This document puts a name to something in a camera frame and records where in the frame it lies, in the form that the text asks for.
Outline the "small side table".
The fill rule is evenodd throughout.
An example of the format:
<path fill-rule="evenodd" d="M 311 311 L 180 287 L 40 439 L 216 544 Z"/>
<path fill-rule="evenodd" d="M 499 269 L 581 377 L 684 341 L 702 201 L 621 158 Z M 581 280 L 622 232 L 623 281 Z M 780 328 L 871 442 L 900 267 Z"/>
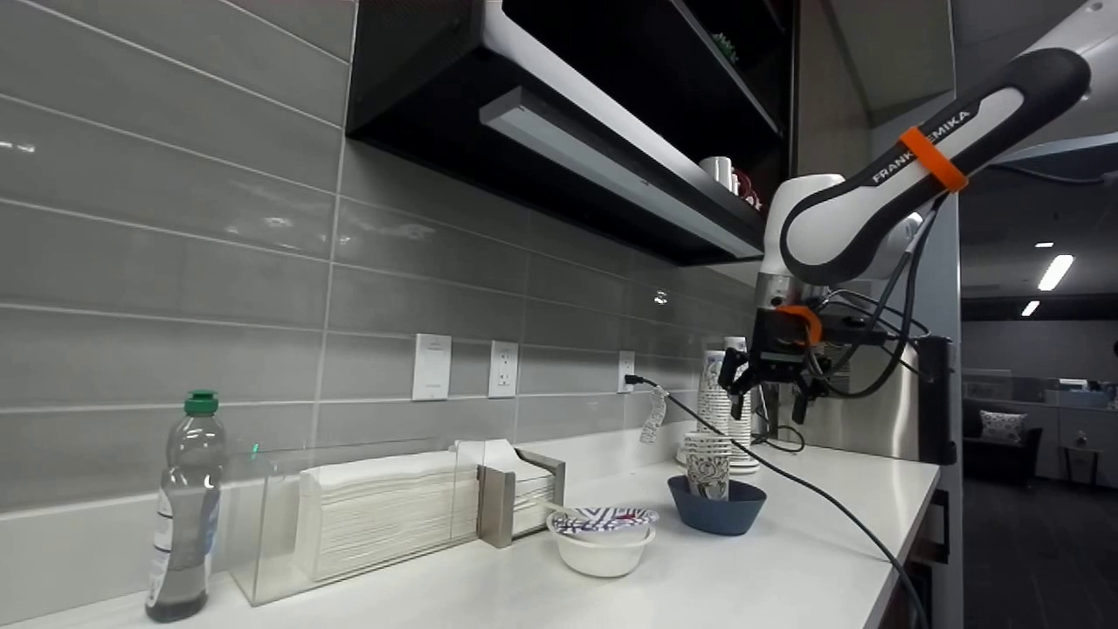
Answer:
<path fill-rule="evenodd" d="M 1095 447 L 1062 445 L 1059 447 L 1065 471 L 1065 482 L 1076 482 L 1077 463 L 1087 463 L 1087 480 L 1081 482 L 1087 488 L 1095 490 L 1101 485 L 1101 455 L 1102 450 Z"/>

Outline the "clear acrylic towel holder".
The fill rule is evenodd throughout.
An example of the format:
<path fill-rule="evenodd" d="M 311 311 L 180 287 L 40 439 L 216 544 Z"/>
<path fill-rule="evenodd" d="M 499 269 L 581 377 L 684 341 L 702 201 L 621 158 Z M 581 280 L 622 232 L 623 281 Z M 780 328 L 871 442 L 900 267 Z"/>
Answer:
<path fill-rule="evenodd" d="M 457 452 L 459 459 L 486 463 L 493 448 L 486 441 L 456 439 L 391 439 L 366 445 L 307 447 L 239 455 L 231 463 L 234 483 L 224 498 L 219 556 L 252 606 L 267 606 L 312 589 L 347 580 L 315 582 L 294 564 L 300 473 L 335 463 L 351 463 L 415 452 Z M 452 546 L 432 550 L 371 570 L 399 564 Z"/>

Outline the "black wall cabinet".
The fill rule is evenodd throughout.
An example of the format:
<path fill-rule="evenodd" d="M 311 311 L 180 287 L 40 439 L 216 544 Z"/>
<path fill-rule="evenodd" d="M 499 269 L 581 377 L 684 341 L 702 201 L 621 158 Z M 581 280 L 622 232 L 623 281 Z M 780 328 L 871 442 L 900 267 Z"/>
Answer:
<path fill-rule="evenodd" d="M 359 0 L 347 133 L 676 266 L 750 261 L 790 175 L 798 0 Z"/>

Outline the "tall stacks of paper cups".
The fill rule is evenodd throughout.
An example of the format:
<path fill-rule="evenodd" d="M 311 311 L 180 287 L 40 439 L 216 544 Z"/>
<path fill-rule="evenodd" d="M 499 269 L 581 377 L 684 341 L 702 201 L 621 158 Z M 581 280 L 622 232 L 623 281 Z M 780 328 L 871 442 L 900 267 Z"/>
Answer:
<path fill-rule="evenodd" d="M 731 397 L 718 384 L 718 377 L 723 365 L 724 349 L 747 349 L 743 337 L 724 337 L 723 347 L 707 350 L 702 371 L 699 378 L 697 406 L 700 417 L 713 425 L 720 432 L 749 446 L 752 438 L 752 394 Z"/>

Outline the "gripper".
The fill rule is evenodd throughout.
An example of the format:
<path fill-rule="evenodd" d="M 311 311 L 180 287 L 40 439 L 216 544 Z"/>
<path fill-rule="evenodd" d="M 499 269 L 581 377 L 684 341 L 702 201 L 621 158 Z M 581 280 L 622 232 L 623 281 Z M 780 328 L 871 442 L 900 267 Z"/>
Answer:
<path fill-rule="evenodd" d="M 749 354 L 726 347 L 716 378 L 731 403 L 730 418 L 748 421 L 751 374 L 760 383 L 795 384 L 792 421 L 804 425 L 808 406 L 828 395 L 828 382 L 804 377 L 806 356 L 823 340 L 823 325 L 811 308 L 760 309 L 755 320 Z"/>

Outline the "stack of white paper towels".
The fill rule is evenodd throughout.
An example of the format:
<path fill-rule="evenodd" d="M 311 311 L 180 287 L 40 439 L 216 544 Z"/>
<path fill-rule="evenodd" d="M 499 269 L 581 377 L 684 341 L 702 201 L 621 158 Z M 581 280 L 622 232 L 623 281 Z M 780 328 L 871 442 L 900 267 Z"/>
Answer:
<path fill-rule="evenodd" d="M 415 452 L 300 473 L 293 561 L 312 581 L 475 540 L 479 463 Z"/>

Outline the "short stack of paper cups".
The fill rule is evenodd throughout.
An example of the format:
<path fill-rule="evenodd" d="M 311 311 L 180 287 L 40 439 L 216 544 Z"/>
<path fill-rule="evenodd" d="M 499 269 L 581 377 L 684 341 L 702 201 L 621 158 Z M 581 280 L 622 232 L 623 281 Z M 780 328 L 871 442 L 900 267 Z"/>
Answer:
<path fill-rule="evenodd" d="M 688 490 L 709 501 L 728 501 L 731 454 L 726 435 L 688 432 L 683 439 Z"/>

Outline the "patterned cushion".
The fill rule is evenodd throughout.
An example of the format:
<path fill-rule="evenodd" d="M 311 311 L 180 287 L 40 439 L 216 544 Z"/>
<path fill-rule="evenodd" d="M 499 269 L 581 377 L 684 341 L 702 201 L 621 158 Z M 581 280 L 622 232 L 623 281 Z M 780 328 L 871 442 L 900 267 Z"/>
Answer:
<path fill-rule="evenodd" d="M 1026 413 L 1014 411 L 979 411 L 980 438 L 1001 444 L 1018 445 L 1026 430 Z"/>

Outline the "white wall switch plate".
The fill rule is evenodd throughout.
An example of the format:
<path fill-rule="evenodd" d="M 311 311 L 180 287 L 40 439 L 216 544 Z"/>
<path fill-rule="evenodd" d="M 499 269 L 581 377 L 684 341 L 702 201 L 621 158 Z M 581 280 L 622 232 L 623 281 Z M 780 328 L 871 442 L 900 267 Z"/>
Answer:
<path fill-rule="evenodd" d="M 411 401 L 451 398 L 451 335 L 416 334 Z"/>

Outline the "white bowl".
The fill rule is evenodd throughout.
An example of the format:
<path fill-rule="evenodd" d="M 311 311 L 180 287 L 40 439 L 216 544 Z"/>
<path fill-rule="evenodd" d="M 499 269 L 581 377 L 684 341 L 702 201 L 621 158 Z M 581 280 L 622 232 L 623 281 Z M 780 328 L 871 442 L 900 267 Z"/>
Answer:
<path fill-rule="evenodd" d="M 636 570 L 644 550 L 655 540 L 655 525 L 659 524 L 656 522 L 643 535 L 594 536 L 584 540 L 552 532 L 548 526 L 548 518 L 546 526 L 555 540 L 556 552 L 563 565 L 582 576 L 598 578 L 628 576 Z"/>

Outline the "stainless steel appliance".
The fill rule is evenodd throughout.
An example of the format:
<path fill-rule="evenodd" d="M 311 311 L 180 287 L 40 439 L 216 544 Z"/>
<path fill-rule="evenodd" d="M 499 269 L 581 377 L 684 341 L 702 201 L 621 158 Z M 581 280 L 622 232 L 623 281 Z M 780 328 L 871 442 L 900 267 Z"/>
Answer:
<path fill-rule="evenodd" d="M 915 340 L 901 363 L 871 397 L 815 398 L 803 404 L 796 430 L 807 445 L 953 466 L 953 359 L 947 337 Z"/>

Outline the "blue bowl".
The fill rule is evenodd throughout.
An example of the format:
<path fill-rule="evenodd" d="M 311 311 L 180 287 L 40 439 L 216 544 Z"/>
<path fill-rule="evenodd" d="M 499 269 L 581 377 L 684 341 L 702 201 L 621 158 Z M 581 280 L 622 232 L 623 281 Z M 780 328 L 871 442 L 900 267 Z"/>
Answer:
<path fill-rule="evenodd" d="M 674 475 L 666 483 L 683 524 L 712 535 L 746 534 L 768 499 L 761 488 L 735 479 L 729 482 L 727 501 L 708 499 L 692 494 L 684 475 Z"/>

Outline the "dish soap bottle green cap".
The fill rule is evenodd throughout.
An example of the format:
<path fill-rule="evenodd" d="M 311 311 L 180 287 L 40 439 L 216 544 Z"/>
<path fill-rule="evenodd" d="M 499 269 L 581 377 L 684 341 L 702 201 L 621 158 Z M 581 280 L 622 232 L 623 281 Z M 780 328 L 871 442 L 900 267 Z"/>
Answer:
<path fill-rule="evenodd" d="M 157 625 L 195 616 L 209 597 L 221 502 L 226 431 L 215 391 L 192 391 L 172 426 L 157 489 L 153 563 L 144 609 Z"/>

